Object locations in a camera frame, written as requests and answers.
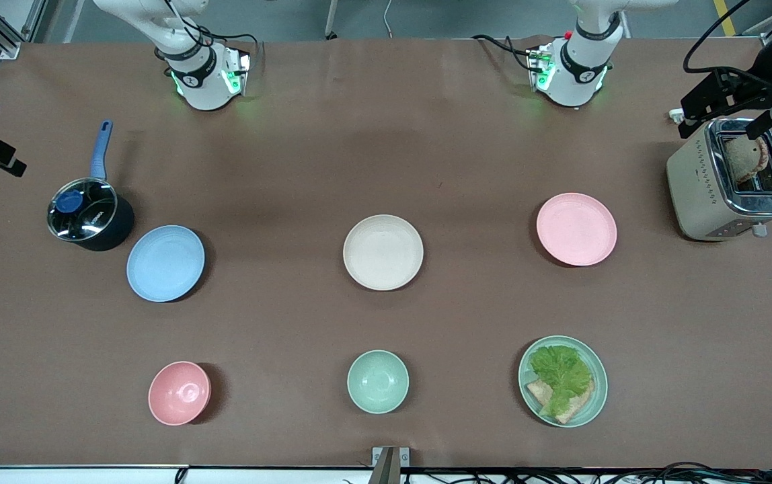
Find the pink plate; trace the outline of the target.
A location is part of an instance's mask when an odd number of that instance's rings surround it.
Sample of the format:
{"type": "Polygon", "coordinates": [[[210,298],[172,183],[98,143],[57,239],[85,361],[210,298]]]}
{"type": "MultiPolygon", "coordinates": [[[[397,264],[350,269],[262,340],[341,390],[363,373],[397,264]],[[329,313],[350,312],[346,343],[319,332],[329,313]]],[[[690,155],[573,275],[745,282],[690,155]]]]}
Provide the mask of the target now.
{"type": "Polygon", "coordinates": [[[595,266],[614,251],[619,230],[613,214],[596,198],[562,193],[542,204],[536,231],[543,248],[568,266],[595,266]]]}

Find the blue plate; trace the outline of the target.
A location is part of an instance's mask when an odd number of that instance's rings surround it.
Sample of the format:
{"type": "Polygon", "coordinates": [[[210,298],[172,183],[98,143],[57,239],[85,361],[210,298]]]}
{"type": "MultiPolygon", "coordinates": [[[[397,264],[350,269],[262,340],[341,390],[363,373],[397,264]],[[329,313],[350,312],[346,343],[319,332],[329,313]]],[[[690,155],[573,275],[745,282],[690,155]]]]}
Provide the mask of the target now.
{"type": "Polygon", "coordinates": [[[165,225],[136,242],[127,260],[126,276],[141,299],[170,303],[195,287],[205,265],[206,251],[198,234],[180,225],[165,225]]]}

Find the brown toast slice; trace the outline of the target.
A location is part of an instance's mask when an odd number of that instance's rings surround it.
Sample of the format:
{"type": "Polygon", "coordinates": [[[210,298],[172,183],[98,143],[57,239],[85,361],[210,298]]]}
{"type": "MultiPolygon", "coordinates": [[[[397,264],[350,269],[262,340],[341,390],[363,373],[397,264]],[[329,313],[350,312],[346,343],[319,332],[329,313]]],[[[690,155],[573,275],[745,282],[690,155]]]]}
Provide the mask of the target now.
{"type": "Polygon", "coordinates": [[[763,138],[751,140],[747,135],[725,142],[728,171],[736,184],[746,183],[767,168],[769,148],[763,138]]]}

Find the beige chrome toaster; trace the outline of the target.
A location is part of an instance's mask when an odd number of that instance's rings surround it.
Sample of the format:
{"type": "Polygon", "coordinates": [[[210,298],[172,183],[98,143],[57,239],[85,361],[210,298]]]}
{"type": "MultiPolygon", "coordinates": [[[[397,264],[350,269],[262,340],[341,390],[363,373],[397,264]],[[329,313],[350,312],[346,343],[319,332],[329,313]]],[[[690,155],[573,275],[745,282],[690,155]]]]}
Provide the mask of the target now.
{"type": "Polygon", "coordinates": [[[725,142],[746,135],[749,118],[718,118],[691,135],[666,163],[679,229],[688,239],[720,242],[752,233],[767,236],[772,221],[772,134],[760,138],[770,160],[746,183],[728,171],[725,142]]]}

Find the glass lid blue knob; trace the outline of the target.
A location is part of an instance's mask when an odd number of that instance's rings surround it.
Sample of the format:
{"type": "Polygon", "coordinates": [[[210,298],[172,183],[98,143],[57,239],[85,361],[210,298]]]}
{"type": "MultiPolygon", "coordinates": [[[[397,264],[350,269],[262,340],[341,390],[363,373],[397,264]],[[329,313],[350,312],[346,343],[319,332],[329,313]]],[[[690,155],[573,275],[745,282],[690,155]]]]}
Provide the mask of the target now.
{"type": "Polygon", "coordinates": [[[104,179],[70,181],[48,203],[46,225],[57,239],[82,242],[100,235],[114,218],[118,194],[104,179]]]}

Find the green lettuce leaf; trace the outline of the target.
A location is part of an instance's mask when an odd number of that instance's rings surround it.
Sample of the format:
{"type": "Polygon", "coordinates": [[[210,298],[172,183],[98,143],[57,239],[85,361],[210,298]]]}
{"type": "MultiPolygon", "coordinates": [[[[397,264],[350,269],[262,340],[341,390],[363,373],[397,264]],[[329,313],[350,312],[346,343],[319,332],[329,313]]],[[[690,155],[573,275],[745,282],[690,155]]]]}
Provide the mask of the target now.
{"type": "Polygon", "coordinates": [[[539,348],[530,357],[531,368],[552,391],[545,414],[558,417],[567,413],[570,399],[583,396],[593,382],[591,371],[576,349],[568,346],[539,348]]]}

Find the green plate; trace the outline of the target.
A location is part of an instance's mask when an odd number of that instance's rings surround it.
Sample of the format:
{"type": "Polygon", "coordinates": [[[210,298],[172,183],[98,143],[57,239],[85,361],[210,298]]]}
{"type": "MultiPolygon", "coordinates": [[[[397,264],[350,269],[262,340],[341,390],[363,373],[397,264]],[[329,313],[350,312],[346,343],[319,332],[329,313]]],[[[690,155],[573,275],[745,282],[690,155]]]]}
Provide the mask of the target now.
{"type": "Polygon", "coordinates": [[[604,408],[605,401],[607,401],[608,393],[608,379],[605,367],[601,362],[598,355],[593,350],[577,338],[568,337],[564,335],[551,335],[548,337],[539,338],[536,342],[533,342],[527,347],[523,356],[519,359],[517,370],[517,383],[521,397],[524,399],[525,405],[533,412],[534,416],[538,417],[548,425],[562,428],[574,428],[586,425],[595,419],[604,408]],[[593,392],[592,397],[589,399],[586,407],[582,411],[574,416],[574,418],[567,423],[567,425],[558,425],[553,419],[541,416],[541,405],[539,402],[527,391],[527,384],[533,382],[539,377],[536,375],[533,368],[530,365],[530,357],[539,348],[547,346],[568,346],[574,348],[580,355],[580,358],[589,367],[592,374],[592,379],[595,380],[596,389],[593,392]]]}

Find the pink bowl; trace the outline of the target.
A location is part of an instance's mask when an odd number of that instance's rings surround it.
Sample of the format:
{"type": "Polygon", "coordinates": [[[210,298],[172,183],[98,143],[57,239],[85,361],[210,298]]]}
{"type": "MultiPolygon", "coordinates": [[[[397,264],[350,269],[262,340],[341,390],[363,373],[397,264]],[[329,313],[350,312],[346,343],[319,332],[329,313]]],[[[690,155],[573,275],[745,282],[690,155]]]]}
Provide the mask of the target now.
{"type": "Polygon", "coordinates": [[[147,405],[162,425],[182,426],[201,416],[210,396],[211,380],[201,365],[171,362],[153,377],[147,390],[147,405]]]}

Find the brown bread slice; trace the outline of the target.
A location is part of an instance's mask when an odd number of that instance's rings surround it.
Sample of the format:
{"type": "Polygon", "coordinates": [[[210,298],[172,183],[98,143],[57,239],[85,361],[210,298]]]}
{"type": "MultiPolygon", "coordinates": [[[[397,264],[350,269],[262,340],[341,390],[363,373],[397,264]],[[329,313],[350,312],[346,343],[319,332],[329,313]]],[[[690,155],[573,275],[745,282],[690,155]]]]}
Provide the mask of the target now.
{"type": "Polygon", "coordinates": [[[593,392],[595,392],[596,384],[595,380],[591,378],[585,392],[568,398],[566,402],[561,399],[555,401],[554,389],[541,379],[529,382],[525,388],[541,405],[542,417],[553,419],[558,425],[564,426],[570,423],[574,416],[586,407],[593,392]]]}

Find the beige plate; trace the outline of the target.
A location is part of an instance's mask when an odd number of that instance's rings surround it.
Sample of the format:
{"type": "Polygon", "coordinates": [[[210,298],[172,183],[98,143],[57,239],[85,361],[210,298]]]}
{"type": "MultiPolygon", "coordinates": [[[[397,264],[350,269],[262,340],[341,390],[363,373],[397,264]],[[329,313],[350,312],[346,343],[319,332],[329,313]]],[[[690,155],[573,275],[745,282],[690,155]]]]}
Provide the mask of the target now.
{"type": "Polygon", "coordinates": [[[342,258],[351,278],[367,289],[392,291],[413,281],[425,247],[419,231],[404,218],[378,214],[349,230],[342,258]]]}

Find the green bowl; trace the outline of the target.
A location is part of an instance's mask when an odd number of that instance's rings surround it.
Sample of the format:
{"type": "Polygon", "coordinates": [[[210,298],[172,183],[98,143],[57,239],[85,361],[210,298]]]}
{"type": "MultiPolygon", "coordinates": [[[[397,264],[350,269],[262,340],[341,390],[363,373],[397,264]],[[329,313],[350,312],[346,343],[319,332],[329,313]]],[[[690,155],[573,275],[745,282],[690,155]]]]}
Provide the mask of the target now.
{"type": "Polygon", "coordinates": [[[391,413],[407,398],[410,371],[404,361],[389,350],[368,350],[351,364],[346,378],[353,404],[365,413],[391,413]]]}

